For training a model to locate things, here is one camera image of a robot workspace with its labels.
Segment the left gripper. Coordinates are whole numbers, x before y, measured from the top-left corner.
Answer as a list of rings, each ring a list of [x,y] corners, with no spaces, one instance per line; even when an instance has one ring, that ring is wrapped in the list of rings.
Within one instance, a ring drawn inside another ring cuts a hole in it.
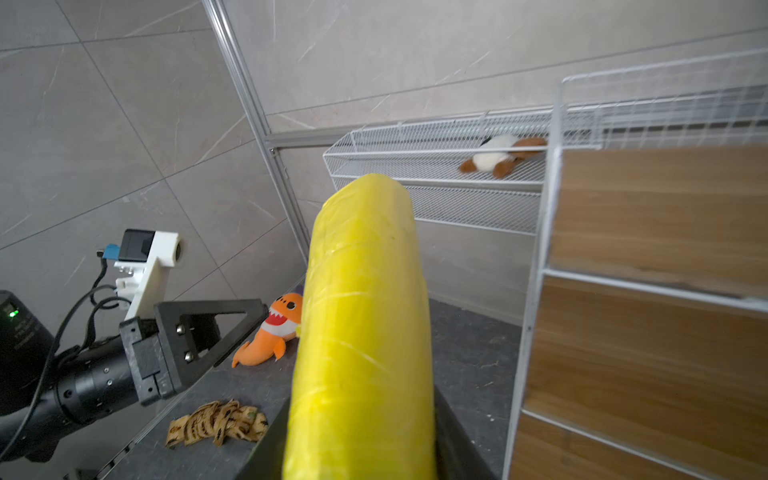
[[[259,299],[158,303],[155,319],[119,325],[138,402],[149,406],[192,386],[267,318]]]

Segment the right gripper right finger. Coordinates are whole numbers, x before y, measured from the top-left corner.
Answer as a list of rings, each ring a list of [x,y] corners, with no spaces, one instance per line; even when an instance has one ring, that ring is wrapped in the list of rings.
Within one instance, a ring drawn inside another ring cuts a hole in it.
[[[438,388],[434,390],[436,463],[440,480],[492,480],[496,476]]]

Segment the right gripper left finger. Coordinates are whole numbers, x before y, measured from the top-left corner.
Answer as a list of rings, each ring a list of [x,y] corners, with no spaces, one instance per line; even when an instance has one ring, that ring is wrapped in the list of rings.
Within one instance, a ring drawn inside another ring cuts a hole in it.
[[[236,476],[237,480],[280,480],[287,440],[288,414],[280,413],[270,424]]]

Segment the yellow roll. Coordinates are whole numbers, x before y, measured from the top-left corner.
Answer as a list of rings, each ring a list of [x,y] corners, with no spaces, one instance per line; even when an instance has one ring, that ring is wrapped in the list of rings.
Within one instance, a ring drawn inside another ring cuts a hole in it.
[[[411,197],[358,178],[314,222],[283,477],[435,478],[431,338]]]

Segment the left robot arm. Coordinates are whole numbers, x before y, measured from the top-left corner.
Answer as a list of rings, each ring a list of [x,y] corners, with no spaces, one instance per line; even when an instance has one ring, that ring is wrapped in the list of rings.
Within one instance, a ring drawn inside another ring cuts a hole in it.
[[[12,292],[1,293],[1,458],[45,462],[66,436],[130,405],[192,387],[268,316],[259,299],[158,303],[90,348],[60,351]]]

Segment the tiger striped small toy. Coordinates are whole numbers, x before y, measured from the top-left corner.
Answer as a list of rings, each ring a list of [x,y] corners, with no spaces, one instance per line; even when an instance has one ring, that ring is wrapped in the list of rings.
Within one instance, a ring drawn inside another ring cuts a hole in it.
[[[258,407],[241,405],[237,400],[213,401],[171,421],[165,447],[190,446],[206,439],[221,447],[228,438],[257,443],[268,429],[267,417]]]

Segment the orange shark plush toy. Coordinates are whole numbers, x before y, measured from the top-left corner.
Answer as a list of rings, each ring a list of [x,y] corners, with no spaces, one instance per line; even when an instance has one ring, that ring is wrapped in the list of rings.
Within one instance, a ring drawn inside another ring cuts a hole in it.
[[[235,353],[232,367],[256,366],[271,358],[280,360],[286,353],[287,343],[298,336],[302,307],[302,286],[274,300],[254,338],[244,342]]]

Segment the brown white plush puppy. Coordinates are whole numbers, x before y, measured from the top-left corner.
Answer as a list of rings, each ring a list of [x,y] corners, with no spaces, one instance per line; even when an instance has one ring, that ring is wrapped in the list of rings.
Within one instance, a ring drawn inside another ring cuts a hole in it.
[[[512,174],[520,163],[532,159],[539,150],[508,151],[508,148],[545,147],[547,140],[542,137],[519,138],[511,134],[489,137],[481,143],[482,148],[496,148],[496,151],[475,153],[465,160],[458,170],[462,174],[490,172],[495,179]]]

